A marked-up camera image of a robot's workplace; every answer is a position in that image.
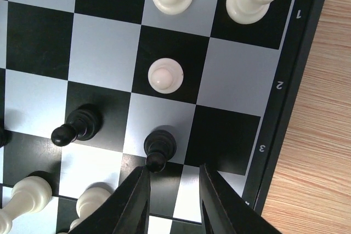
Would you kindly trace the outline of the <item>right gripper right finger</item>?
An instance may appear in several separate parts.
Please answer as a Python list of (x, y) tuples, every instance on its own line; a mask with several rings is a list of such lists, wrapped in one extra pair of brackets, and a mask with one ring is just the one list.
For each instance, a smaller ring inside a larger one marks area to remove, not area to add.
[(202, 229), (205, 233), (280, 234), (208, 164), (200, 166), (199, 188)]

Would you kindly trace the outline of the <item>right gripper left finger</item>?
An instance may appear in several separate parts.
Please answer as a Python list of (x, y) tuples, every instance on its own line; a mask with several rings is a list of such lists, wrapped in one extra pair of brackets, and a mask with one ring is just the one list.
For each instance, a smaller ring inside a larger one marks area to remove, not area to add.
[(150, 172), (147, 167), (136, 167), (102, 206), (70, 232), (73, 234), (147, 233), (150, 190)]

